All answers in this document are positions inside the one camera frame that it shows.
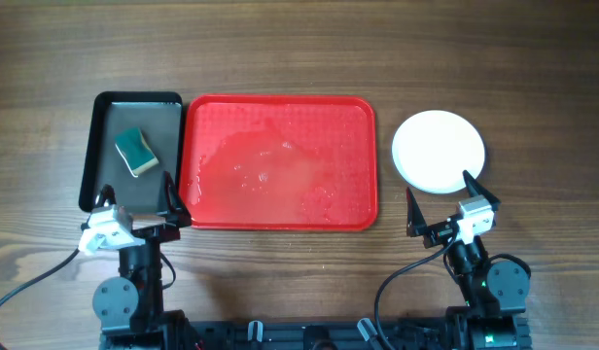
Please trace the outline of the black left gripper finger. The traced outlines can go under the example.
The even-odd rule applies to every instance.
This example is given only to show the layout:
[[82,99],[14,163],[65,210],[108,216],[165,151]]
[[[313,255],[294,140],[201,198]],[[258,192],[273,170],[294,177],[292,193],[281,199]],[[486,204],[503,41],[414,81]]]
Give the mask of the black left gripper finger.
[[191,213],[167,171],[161,176],[161,215],[167,223],[176,227],[189,227],[192,223]]
[[113,213],[116,210],[116,195],[113,187],[109,184],[104,185],[94,202],[92,212],[94,214],[101,212]]

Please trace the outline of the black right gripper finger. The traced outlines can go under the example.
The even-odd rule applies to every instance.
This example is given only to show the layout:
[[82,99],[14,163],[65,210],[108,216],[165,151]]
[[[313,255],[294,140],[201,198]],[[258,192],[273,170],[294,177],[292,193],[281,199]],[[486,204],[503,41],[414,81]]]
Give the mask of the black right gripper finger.
[[422,211],[410,188],[406,189],[405,194],[407,204],[406,234],[409,237],[424,235],[427,230],[427,224]]
[[488,200],[492,210],[496,212],[499,209],[501,204],[501,200],[495,196],[492,192],[486,189],[483,185],[481,185],[469,171],[463,171],[463,178],[466,189],[470,197],[476,197],[482,195],[485,199]]

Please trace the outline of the green and yellow sponge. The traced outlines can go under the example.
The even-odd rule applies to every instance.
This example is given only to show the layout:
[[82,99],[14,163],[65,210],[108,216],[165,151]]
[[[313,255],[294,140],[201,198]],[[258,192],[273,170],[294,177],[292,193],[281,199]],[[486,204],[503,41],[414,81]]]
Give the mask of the green and yellow sponge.
[[134,178],[159,164],[158,158],[138,127],[119,133],[115,137],[115,146]]

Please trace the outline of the white plate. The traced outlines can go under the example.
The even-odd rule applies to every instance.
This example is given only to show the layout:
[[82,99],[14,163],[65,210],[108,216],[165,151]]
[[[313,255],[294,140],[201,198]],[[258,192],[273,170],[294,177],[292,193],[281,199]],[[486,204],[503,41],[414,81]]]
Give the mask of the white plate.
[[465,188],[463,172],[477,177],[486,150],[477,129],[457,114],[428,110],[405,120],[394,134],[392,160],[401,176],[426,193]]

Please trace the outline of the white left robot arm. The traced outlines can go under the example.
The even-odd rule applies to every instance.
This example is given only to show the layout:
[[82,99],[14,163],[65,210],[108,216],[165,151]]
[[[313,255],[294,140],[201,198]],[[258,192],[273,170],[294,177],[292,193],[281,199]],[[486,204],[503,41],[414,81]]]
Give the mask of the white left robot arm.
[[180,238],[191,215],[172,177],[163,172],[159,189],[161,224],[131,233],[143,243],[118,250],[119,275],[103,281],[92,298],[100,320],[101,349],[197,349],[199,335],[181,310],[163,308],[162,266],[169,260],[160,245]]

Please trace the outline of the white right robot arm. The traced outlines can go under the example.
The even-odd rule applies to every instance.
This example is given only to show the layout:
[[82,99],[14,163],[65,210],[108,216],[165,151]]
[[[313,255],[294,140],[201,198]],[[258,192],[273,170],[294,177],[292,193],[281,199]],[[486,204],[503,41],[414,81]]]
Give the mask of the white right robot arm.
[[407,234],[421,236],[427,248],[441,246],[447,271],[465,304],[450,306],[437,321],[421,321],[414,329],[425,333],[429,349],[530,349],[532,338],[526,299],[532,270],[510,254],[490,256],[481,236],[496,226],[500,199],[468,171],[463,180],[469,197],[456,213],[429,225],[411,190],[406,191]]

